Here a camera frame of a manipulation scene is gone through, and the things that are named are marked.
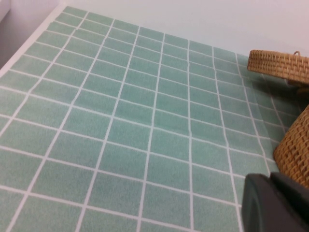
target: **rattan basket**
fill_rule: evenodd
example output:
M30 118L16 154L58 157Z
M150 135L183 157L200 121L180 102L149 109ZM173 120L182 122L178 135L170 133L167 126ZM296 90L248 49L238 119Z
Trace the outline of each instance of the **rattan basket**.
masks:
M249 56L248 70L309 84L309 58L300 56L298 51L291 55L252 50Z
M309 106L274 151L279 170L309 188Z

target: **green tiled floor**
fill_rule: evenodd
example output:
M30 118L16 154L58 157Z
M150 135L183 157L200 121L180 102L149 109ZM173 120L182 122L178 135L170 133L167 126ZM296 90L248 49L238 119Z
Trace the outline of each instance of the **green tiled floor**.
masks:
M0 231L241 232L301 112L247 59L67 7L0 77Z

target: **black plastic object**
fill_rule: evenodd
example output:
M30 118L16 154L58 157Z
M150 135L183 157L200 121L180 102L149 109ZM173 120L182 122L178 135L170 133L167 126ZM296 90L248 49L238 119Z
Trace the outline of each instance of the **black plastic object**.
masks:
M309 190L280 173L246 176L245 232L309 232Z

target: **square tile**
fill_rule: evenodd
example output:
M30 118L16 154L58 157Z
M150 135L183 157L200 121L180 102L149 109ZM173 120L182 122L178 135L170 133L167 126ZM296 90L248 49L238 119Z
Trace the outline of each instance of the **square tile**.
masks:
M122 81L125 75L126 69L113 64L102 62L97 60L93 66L91 73L105 76L111 79Z
M192 137L225 146L223 129L191 120Z
M182 116L188 116L188 101L173 98L158 93L156 98L157 109L165 110Z
M76 206L28 197L12 231L73 231L80 212Z
M142 182L98 173L89 205L138 215Z
M233 173L246 176L249 173L268 175L265 160L260 156L253 156L237 151L230 151Z
M156 111L154 115L154 126L168 131L189 135L188 119Z
M137 221L130 218L86 210L80 231L134 232L136 231L136 226Z
M69 66L75 69L88 71L93 59L71 52L63 51L57 58L56 63Z
M49 157L95 168L102 142L60 133Z
M150 155L147 181L189 190L189 164Z
M157 77L134 70L128 70L126 73L126 83L155 90Z
M119 101L116 117L124 118L133 122L138 122L146 125L151 125L153 110L140 105L131 104L124 101Z
M13 121L1 136L0 144L38 155L44 155L55 134L55 130Z
M27 190L41 161L38 158L0 150L0 184Z
M104 139L110 118L83 110L72 109L63 129Z
M40 59L21 56L21 58L19 58L19 60L12 66L12 69L41 76L49 65L49 62Z
M199 231L238 232L234 206L200 197L193 199L194 228Z
M59 128L68 109L67 106L58 103L29 97L16 117Z
M173 69L167 66L161 66L160 77L176 81L182 84L188 84L188 74L177 69Z
M203 166L229 172L225 148L192 140L192 162Z
M230 175L201 167L192 167L193 192L234 202Z
M123 54L121 52L117 52L108 48L102 48L98 59L117 64L123 67L126 67L129 62L130 56L127 54Z
M154 129L150 151L189 161L189 139Z
M61 85L51 81L42 80L32 91L33 94L47 97L56 101L71 103L78 89Z
M24 94L0 89L0 114L12 116L24 98Z
M142 88L124 85L120 98L152 107L155 101L155 93Z
M143 179L146 153L106 144L99 169L120 175Z
M74 105L112 115L116 99L82 90Z
M44 77L69 85L80 86L86 77L86 73L54 64Z
M190 88L190 101L219 108L218 95L196 88Z
M220 110L190 103L191 118L221 126Z
M189 228L189 194L146 185L142 217Z
M115 119L108 141L147 150L150 129Z

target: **wicker basket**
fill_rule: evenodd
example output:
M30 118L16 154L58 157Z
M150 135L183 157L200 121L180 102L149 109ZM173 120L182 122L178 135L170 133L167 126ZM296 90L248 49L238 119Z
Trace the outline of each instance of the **wicker basket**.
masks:
M298 51L291 55L252 50L249 56L248 70L309 84L309 58L300 56Z
M274 151L279 170L309 188L309 106Z

